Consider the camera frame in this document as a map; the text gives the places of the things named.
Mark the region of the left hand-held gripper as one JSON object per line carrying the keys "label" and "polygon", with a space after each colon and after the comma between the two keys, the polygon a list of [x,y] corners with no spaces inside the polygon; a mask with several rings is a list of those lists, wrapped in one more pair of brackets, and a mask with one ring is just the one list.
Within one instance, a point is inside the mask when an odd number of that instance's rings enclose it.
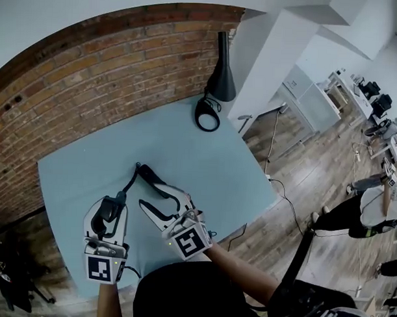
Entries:
{"label": "left hand-held gripper", "polygon": [[[89,237],[84,239],[86,278],[101,284],[113,285],[120,281],[127,262],[129,245],[124,244],[124,238],[127,231],[128,208],[126,204],[122,205],[119,216],[111,221],[105,220],[105,224],[101,216],[94,221],[102,200],[103,197],[94,202],[83,219],[83,233],[85,237]],[[103,234],[104,242],[95,240]]]}

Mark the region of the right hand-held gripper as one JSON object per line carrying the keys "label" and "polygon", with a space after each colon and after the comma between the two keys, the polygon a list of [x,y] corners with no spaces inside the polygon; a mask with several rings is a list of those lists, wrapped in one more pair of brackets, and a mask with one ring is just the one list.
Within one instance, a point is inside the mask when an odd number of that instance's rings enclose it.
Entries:
{"label": "right hand-held gripper", "polygon": [[161,230],[163,239],[174,248],[182,260],[189,260],[212,247],[203,213],[191,210],[195,206],[191,197],[184,190],[169,184],[154,184],[154,189],[164,199],[172,199],[177,205],[177,212],[171,215],[163,214],[151,203],[139,200],[139,206],[149,219]]}

